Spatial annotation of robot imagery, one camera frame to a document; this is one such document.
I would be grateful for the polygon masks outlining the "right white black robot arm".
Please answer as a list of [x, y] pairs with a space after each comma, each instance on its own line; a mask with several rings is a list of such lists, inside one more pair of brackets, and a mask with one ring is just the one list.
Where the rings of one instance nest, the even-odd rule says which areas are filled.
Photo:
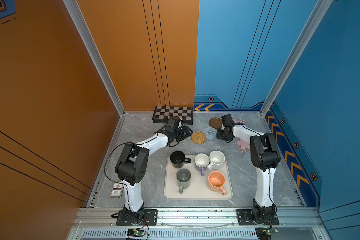
[[261, 133], [235, 123], [231, 115], [221, 117], [222, 127], [217, 130], [217, 138], [229, 143], [235, 137], [250, 143], [251, 161], [257, 171], [257, 190], [253, 200], [250, 220], [258, 225], [279, 224], [273, 189], [276, 168], [281, 161], [276, 138], [271, 133]]

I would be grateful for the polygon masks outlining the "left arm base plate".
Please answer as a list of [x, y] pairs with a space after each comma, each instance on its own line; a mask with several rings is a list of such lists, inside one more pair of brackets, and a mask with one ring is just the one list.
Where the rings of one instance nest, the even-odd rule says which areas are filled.
[[120, 210], [118, 213], [116, 225], [117, 226], [155, 226], [157, 224], [158, 210], [147, 209], [143, 210], [141, 219], [128, 215], [127, 211]]

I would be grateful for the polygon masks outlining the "blue woven round coaster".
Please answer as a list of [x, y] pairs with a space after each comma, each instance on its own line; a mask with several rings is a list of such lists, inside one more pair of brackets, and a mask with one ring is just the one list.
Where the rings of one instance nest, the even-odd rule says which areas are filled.
[[207, 139], [215, 139], [217, 137], [217, 129], [212, 127], [205, 128], [203, 133], [206, 135]]

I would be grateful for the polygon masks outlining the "orange peach mug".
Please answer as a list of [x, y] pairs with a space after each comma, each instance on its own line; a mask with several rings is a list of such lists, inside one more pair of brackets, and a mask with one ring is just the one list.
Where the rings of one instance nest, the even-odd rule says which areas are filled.
[[213, 192], [219, 192], [225, 196], [227, 194], [224, 185], [226, 183], [225, 176], [219, 171], [212, 171], [208, 175], [208, 188]]

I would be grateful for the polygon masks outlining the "beige rectangular serving tray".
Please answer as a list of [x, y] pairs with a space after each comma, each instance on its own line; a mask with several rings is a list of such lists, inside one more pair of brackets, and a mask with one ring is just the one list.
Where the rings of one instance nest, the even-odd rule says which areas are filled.
[[221, 169], [218, 171], [221, 172], [225, 179], [226, 183], [224, 188], [227, 191], [226, 195], [222, 195], [220, 192], [211, 191], [208, 187], [208, 175], [211, 172], [207, 170], [205, 175], [202, 176], [195, 168], [194, 163], [184, 164], [184, 169], [187, 169], [191, 172], [190, 186], [180, 193], [180, 188], [177, 184], [176, 173], [178, 169], [173, 167], [173, 164], [170, 160], [170, 157], [167, 158], [167, 168], [165, 176], [165, 187], [164, 195], [169, 200], [229, 200], [233, 196], [233, 190], [231, 186], [231, 180], [228, 170], [228, 165], [225, 162]]

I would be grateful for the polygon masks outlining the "brown wooden round coaster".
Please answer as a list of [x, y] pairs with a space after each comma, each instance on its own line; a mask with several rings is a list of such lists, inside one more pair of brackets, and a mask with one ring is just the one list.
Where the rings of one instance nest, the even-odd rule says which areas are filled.
[[211, 118], [209, 120], [209, 125], [210, 125], [210, 127], [214, 128], [214, 129], [221, 129], [222, 126], [223, 126], [222, 119], [220, 119], [220, 118]]

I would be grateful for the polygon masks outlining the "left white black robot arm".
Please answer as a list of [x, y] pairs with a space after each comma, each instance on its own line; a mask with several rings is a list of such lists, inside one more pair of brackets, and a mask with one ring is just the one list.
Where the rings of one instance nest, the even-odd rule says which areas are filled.
[[139, 224], [144, 218], [141, 181], [143, 180], [149, 156], [161, 148], [190, 137], [194, 133], [179, 117], [170, 117], [168, 123], [154, 135], [138, 143], [127, 142], [115, 166], [121, 184], [124, 185], [125, 203], [119, 216], [132, 224]]

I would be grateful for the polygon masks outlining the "pink flower coaster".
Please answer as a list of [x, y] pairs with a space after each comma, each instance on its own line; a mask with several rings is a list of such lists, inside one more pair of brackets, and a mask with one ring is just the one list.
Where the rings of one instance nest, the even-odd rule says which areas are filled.
[[238, 151], [241, 153], [246, 153], [250, 151], [251, 145], [250, 143], [238, 138], [238, 139], [234, 139], [233, 141], [234, 146], [236, 146], [238, 148]]
[[233, 122], [235, 123], [235, 125], [236, 124], [239, 124], [239, 125], [245, 125], [246, 124], [243, 119], [237, 119], [235, 117], [232, 117], [232, 119], [233, 119]]

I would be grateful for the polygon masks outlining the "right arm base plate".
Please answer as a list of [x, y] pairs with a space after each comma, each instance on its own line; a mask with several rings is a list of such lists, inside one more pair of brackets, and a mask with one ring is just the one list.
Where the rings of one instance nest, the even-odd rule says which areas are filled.
[[278, 216], [270, 211], [238, 209], [236, 214], [240, 226], [278, 226], [280, 224]]

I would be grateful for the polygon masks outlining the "woven rattan round coaster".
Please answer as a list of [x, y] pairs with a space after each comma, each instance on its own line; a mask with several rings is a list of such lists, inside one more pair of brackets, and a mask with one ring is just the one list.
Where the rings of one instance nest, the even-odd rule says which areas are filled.
[[191, 136], [191, 140], [195, 143], [195, 144], [203, 144], [206, 140], [207, 140], [207, 136], [205, 133], [203, 132], [194, 132]]

